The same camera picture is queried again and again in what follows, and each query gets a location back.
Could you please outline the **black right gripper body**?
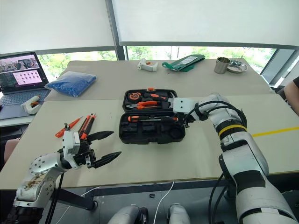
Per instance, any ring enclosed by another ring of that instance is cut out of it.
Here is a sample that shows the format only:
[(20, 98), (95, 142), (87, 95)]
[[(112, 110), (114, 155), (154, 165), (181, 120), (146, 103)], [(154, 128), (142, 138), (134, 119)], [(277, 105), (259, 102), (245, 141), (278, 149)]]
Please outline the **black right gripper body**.
[(178, 118), (178, 123), (185, 128), (189, 128), (189, 123), (193, 123), (195, 121), (195, 118), (192, 115), (187, 115), (181, 112), (178, 112), (176, 117)]

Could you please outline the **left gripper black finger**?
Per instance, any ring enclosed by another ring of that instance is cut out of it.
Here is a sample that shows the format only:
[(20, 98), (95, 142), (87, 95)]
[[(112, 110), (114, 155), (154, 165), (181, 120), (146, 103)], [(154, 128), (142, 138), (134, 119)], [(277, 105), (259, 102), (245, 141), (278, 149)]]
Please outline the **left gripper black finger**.
[(113, 133), (114, 133), (114, 131), (100, 131), (100, 132), (96, 132), (96, 133), (88, 135), (86, 139), (90, 143), (95, 140), (102, 140), (102, 139), (112, 135)]
[(101, 159), (94, 161), (93, 168), (99, 168), (102, 167), (110, 162), (112, 162), (114, 159), (116, 159), (121, 154), (121, 151), (110, 153), (107, 155), (104, 155), (101, 157)]

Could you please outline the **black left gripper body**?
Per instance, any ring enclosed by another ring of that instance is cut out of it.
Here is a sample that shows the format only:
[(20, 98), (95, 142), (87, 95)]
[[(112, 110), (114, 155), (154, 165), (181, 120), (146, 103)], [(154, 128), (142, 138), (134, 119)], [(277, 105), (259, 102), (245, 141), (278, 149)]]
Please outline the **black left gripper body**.
[(87, 140), (81, 140), (78, 153), (74, 156), (77, 165), (86, 165), (88, 168), (94, 167), (96, 161), (94, 150), (90, 147), (91, 143)]

